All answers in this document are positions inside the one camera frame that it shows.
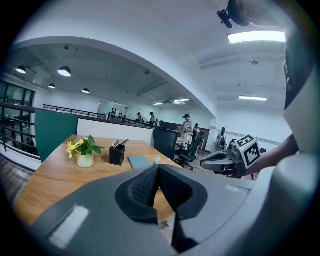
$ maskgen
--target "ceiling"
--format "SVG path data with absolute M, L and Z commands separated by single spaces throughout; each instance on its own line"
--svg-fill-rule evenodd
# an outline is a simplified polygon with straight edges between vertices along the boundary
M 286 79 L 283 62 L 286 44 L 230 44 L 228 34 L 257 31 L 261 28 L 253 25 L 241 27 L 232 22 L 233 28 L 228 29 L 221 24 L 217 11 L 225 9 L 228 0 L 119 0 L 103 4 L 96 1 L 97 3 L 89 5 L 85 2 L 65 2 L 66 6 L 59 10 L 60 17 L 73 15 L 70 10 L 74 10 L 76 6 L 77 15 L 84 15 L 93 22 L 95 17 L 91 13 L 95 16 L 101 14 L 103 17 L 107 16 L 107 24 L 115 26 L 112 24 L 114 14 L 114 20 L 124 30 L 123 33 L 129 34 L 130 31 L 137 37 L 143 37 L 150 43 L 150 47 L 157 44 L 159 49 L 166 50 L 174 60 L 185 64 L 185 67 L 188 63 L 195 62 L 199 69 L 197 75 L 206 79 L 206 82 L 198 83 L 199 90 L 216 101 L 218 107 L 248 105 L 247 101 L 239 100 L 239 96 L 256 96 L 266 97 L 267 101 L 251 101 L 250 106 L 284 109 Z M 290 32 L 289 26 L 281 27 L 286 33 Z M 183 86 L 165 83 L 154 73 L 145 75 L 144 67 L 108 52 L 76 45 L 70 45 L 69 50 L 65 50 L 63 45 L 38 45 L 30 46 L 24 51 L 32 53 L 25 58 L 30 65 L 40 65 L 53 76 L 57 76 L 56 70 L 59 67 L 68 65 L 73 77 L 110 83 L 136 95 L 152 88 L 141 96 L 150 103 L 190 98 L 192 100 L 188 102 L 188 106 L 192 107 L 193 102 L 196 102 L 194 96 Z M 258 65 L 252 65 L 251 59 L 256 59 Z

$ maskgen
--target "notebook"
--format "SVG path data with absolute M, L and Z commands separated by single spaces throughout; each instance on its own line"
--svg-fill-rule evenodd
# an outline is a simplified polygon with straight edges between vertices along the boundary
M 144 155 L 129 156 L 128 159 L 133 169 L 151 165 Z

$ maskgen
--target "office chair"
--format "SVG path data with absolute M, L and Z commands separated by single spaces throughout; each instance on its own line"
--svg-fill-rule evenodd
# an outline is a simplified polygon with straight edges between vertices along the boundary
M 154 148 L 167 158 L 175 158 L 178 134 L 172 130 L 156 128 L 153 130 Z
M 183 145 L 178 145 L 181 150 L 178 154 L 180 159 L 176 160 L 176 163 L 180 165 L 181 167 L 188 166 L 191 168 L 191 171 L 194 170 L 194 168 L 189 165 L 189 162 L 193 162 L 196 159 L 196 153 L 197 150 L 205 137 L 206 133 L 204 131 L 199 132 L 198 136 L 195 139 L 195 142 L 193 144 L 188 144 L 190 147 L 188 147 L 188 150 L 183 149 Z

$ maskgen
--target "railing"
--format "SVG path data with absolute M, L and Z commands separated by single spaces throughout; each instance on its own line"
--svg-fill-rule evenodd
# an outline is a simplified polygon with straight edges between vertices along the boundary
M 31 127 L 35 124 L 30 122 L 31 113 L 35 113 L 35 108 L 7 103 L 0 103 L 0 108 L 2 108 L 0 115 L 0 144 L 3 145 L 4 150 L 7 151 L 7 148 L 9 148 L 27 157 L 40 160 L 37 147 L 31 143 L 33 138 L 36 138 L 35 135 L 31 134 Z M 30 133 L 24 132 L 24 129 L 28 128 Z
M 105 115 L 105 114 L 82 111 L 82 110 L 78 110 L 78 109 L 72 109 L 72 108 L 61 107 L 61 106 L 52 106 L 52 105 L 43 104 L 43 109 L 50 110 L 50 111 L 56 111 L 56 112 L 62 112 L 62 113 L 69 113 L 69 114 L 74 114 L 74 115 L 88 117 L 88 118 L 100 118 L 100 119 L 107 118 L 107 115 Z

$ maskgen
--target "black pen holder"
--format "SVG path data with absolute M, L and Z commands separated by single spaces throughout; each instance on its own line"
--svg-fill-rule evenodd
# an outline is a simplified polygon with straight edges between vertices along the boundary
M 121 166 L 125 159 L 126 146 L 119 144 L 109 149 L 109 164 Z

